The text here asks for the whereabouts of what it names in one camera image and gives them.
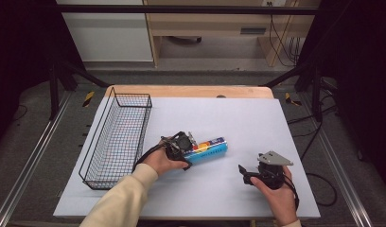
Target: white table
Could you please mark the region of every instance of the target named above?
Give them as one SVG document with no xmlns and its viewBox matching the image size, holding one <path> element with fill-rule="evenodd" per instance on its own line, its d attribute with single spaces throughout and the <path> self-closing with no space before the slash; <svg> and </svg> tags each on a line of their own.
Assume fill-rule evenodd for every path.
<svg viewBox="0 0 386 227">
<path fill-rule="evenodd" d="M 105 113 L 102 103 L 91 131 Z M 153 108 L 143 150 L 160 136 L 192 131 L 197 142 L 225 137 L 225 156 L 203 161 L 187 171 L 161 176 L 149 192 L 142 219 L 261 219 L 272 217 L 265 197 L 243 183 L 237 165 L 254 171 L 258 153 L 273 150 L 294 162 L 289 169 L 300 198 L 299 218 L 318 218 L 305 171 L 279 100 L 273 98 L 152 97 Z M 85 144 L 89 144 L 89 133 Z M 79 176 L 83 147 L 54 216 L 83 218 L 106 191 L 90 189 Z"/>
</svg>

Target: wire basket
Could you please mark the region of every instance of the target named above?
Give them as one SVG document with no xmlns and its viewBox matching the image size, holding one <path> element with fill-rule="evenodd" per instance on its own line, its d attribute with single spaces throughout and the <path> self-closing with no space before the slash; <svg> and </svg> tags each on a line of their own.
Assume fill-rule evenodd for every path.
<svg viewBox="0 0 386 227">
<path fill-rule="evenodd" d="M 151 107 L 149 94 L 117 94 L 114 88 L 111 90 L 79 170 L 85 184 L 108 190 L 132 173 L 142 156 Z"/>
</svg>

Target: white cabinet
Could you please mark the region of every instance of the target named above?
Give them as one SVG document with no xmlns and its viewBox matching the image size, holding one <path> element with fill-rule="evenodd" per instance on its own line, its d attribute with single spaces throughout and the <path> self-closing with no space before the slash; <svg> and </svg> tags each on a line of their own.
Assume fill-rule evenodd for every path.
<svg viewBox="0 0 386 227">
<path fill-rule="evenodd" d="M 141 0 L 57 0 L 58 4 L 142 5 Z M 153 61 L 143 13 L 63 13 L 83 61 Z"/>
</svg>

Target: hand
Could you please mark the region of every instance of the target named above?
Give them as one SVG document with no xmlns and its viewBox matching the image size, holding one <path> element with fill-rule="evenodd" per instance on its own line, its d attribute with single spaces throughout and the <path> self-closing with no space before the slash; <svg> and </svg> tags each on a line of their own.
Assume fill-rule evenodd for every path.
<svg viewBox="0 0 386 227">
<path fill-rule="evenodd" d="M 290 170 L 286 166 L 283 166 L 283 169 L 285 176 L 292 180 Z M 281 188 L 272 190 L 256 177 L 251 177 L 250 181 L 267 198 L 278 226 L 288 225 L 297 220 L 294 194 L 285 183 Z"/>
<path fill-rule="evenodd" d="M 143 163 L 151 166 L 158 173 L 158 176 L 163 175 L 171 169 L 188 167 L 188 163 L 186 162 L 169 160 L 166 155 L 165 147 L 155 150 L 143 161 Z"/>
</svg>

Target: beige sleeve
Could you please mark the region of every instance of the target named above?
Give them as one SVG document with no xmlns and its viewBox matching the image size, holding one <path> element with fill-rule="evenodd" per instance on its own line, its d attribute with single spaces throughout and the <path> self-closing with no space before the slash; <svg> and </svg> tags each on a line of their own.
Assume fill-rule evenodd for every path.
<svg viewBox="0 0 386 227">
<path fill-rule="evenodd" d="M 93 207 L 80 226 L 136 226 L 157 172 L 139 164 L 132 175 L 119 180 Z"/>
<path fill-rule="evenodd" d="M 295 222 L 289 224 L 289 225 L 284 225 L 284 226 L 281 226 L 281 227 L 301 227 L 302 224 L 300 223 L 300 220 L 296 220 Z"/>
</svg>

